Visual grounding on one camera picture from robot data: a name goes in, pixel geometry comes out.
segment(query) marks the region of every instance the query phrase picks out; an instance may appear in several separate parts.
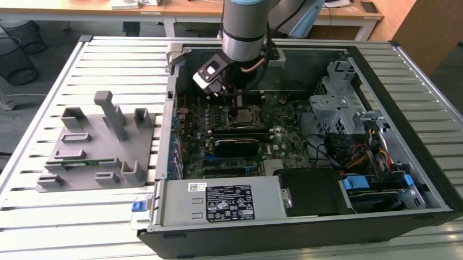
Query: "desk leg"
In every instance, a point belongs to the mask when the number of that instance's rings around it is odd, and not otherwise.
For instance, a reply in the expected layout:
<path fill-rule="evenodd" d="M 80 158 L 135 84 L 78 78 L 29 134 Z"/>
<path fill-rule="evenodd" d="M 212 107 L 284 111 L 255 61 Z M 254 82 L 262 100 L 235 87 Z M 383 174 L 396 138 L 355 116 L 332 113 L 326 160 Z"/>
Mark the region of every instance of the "desk leg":
<path fill-rule="evenodd" d="M 371 36 L 371 33 L 375 29 L 378 20 L 367 20 L 366 23 L 360 27 L 359 33 L 356 34 L 355 40 L 356 41 L 368 41 L 368 38 Z"/>
<path fill-rule="evenodd" d="M 163 17 L 162 21 L 164 23 L 166 37 L 175 37 L 175 17 Z"/>
<path fill-rule="evenodd" d="M 15 106 L 13 100 L 0 90 L 0 108 L 5 111 L 11 111 L 15 109 Z"/>

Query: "blue connector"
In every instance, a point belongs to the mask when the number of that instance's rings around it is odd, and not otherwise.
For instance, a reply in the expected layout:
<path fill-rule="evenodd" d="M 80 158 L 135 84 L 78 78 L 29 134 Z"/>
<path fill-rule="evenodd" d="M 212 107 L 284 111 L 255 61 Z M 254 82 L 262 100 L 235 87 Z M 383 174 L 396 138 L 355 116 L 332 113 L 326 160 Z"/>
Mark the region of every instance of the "blue connector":
<path fill-rule="evenodd" d="M 254 169 L 254 166 L 247 166 L 246 167 L 246 174 L 250 174 Z"/>
<path fill-rule="evenodd" d="M 408 187 L 411 187 L 412 185 L 414 185 L 414 179 L 412 179 L 412 177 L 410 176 L 410 174 L 406 174 L 404 175 L 404 180 L 406 180 L 406 183 L 407 183 L 407 185 L 408 185 Z"/>
<path fill-rule="evenodd" d="M 342 180 L 342 183 L 347 190 L 370 188 L 367 178 L 362 175 L 346 177 L 346 179 Z"/>
<path fill-rule="evenodd" d="M 147 202 L 146 201 L 134 201 L 132 202 L 132 212 L 143 212 L 147 211 Z"/>

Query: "motherboard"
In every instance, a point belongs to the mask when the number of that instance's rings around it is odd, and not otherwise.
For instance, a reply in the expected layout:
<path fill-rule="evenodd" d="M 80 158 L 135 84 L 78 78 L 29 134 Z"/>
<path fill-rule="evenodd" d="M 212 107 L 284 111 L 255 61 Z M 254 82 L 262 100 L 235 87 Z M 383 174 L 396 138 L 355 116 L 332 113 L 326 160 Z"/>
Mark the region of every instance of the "motherboard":
<path fill-rule="evenodd" d="M 280 168 L 310 167 L 299 133 L 302 101 L 284 92 L 262 92 L 256 100 L 231 115 L 226 100 L 179 97 L 184 179 L 264 176 Z"/>

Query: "black mesh waste bin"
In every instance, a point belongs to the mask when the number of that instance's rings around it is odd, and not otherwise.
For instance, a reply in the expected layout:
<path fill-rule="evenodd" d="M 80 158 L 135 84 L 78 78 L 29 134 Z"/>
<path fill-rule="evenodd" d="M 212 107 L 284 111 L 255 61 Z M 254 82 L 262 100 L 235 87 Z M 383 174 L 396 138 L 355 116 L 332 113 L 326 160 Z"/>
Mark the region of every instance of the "black mesh waste bin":
<path fill-rule="evenodd" d="M 11 85 L 24 85 L 39 76 L 17 38 L 0 37 L 0 76 Z"/>
<path fill-rule="evenodd" d="M 46 43 L 38 31 L 38 25 L 34 21 L 1 20 L 0 27 L 9 37 L 21 40 L 23 50 L 28 54 L 39 53 L 46 49 Z"/>

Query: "wooden desk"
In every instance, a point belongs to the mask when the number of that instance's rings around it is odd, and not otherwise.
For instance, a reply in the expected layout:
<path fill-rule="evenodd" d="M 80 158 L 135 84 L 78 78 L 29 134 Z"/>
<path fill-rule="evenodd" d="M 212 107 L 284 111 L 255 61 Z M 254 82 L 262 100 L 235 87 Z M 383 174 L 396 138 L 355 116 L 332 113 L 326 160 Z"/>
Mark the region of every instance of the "wooden desk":
<path fill-rule="evenodd" d="M 0 19 L 162 22 L 164 8 L 112 10 L 110 0 L 0 0 Z"/>
<path fill-rule="evenodd" d="M 163 0 L 160 6 L 127 10 L 111 10 L 110 0 L 0 0 L 0 19 L 164 22 L 167 37 L 175 37 L 176 22 L 219 23 L 220 17 L 222 3 L 203 0 Z M 348 7 L 323 9 L 315 25 L 360 27 L 355 40 L 368 40 L 382 19 L 382 14 L 366 13 L 356 0 Z"/>
<path fill-rule="evenodd" d="M 166 8 L 163 21 L 166 35 L 175 37 L 174 24 L 176 22 L 219 23 L 222 17 L 222 3 L 203 0 L 164 0 Z M 355 26 L 360 27 L 355 40 L 366 41 L 383 15 L 370 14 L 364 11 L 360 1 L 343 8 L 322 9 L 315 25 Z"/>

